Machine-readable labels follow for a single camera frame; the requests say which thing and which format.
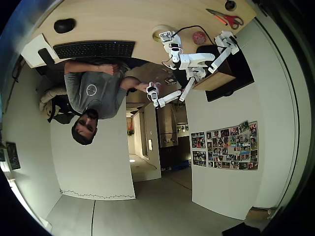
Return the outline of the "person's right hand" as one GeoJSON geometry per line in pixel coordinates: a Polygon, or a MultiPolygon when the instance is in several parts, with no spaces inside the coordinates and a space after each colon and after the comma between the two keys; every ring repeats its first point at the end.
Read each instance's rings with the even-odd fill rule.
{"type": "Polygon", "coordinates": [[[144,93],[147,93],[147,88],[148,88],[148,87],[157,87],[158,89],[160,89],[161,83],[159,83],[159,82],[140,83],[140,84],[136,87],[136,89],[137,89],[137,90],[140,90],[140,91],[142,91],[142,92],[144,92],[144,93]]]}

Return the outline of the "person's left hand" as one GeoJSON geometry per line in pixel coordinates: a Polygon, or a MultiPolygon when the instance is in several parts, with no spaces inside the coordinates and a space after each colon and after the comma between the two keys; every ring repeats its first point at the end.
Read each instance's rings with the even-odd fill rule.
{"type": "Polygon", "coordinates": [[[114,75],[120,71],[120,67],[117,64],[105,65],[104,72],[110,75],[114,75]]]}

